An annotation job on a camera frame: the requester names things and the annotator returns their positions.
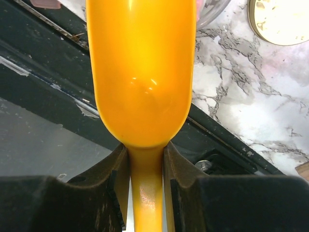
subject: glossy yellow plastic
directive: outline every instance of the glossy yellow plastic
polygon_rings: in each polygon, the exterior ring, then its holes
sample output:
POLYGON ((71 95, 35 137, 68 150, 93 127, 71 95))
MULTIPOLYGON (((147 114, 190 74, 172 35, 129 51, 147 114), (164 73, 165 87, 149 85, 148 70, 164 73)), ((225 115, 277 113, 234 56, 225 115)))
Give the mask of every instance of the glossy yellow plastic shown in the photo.
POLYGON ((190 108, 195 0, 87 0, 95 98, 129 149, 135 232, 162 230, 163 147, 190 108))

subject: gray marble veining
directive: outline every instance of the gray marble veining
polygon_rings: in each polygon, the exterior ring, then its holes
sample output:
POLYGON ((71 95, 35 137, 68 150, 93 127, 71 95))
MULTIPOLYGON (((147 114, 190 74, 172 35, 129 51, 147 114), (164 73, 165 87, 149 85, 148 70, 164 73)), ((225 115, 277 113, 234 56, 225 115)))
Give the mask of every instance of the gray marble veining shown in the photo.
MULTIPOLYGON (((84 0, 60 2, 85 20, 84 0)), ((246 0, 197 32, 192 101, 285 174, 309 161, 309 42, 259 39, 246 0)))

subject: screw head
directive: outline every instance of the screw head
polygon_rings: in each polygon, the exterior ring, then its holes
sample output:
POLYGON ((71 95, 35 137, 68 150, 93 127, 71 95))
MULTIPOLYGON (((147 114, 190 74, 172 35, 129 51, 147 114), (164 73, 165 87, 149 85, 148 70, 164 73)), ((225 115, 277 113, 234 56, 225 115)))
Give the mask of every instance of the screw head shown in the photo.
POLYGON ((206 172, 209 168, 211 168, 212 163, 208 160, 201 160, 195 164, 195 166, 200 169, 202 172, 206 172))

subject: dark gray surface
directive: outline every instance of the dark gray surface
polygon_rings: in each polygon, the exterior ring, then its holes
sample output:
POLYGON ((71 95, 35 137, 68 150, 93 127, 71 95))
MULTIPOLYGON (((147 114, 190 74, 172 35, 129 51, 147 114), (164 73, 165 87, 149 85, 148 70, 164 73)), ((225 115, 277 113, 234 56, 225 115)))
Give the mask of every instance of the dark gray surface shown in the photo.
POLYGON ((48 174, 68 181, 111 153, 3 99, 0 124, 2 176, 48 174))

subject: pink object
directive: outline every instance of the pink object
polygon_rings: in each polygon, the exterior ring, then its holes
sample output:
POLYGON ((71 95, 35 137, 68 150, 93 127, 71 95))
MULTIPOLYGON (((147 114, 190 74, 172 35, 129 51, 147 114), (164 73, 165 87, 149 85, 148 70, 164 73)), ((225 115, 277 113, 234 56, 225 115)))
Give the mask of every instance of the pink object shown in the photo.
POLYGON ((33 6, 47 9, 60 9, 60 2, 57 0, 30 0, 33 6))
POLYGON ((199 20, 199 15, 201 14, 203 7, 205 6, 205 0, 197 0, 197 21, 199 20))

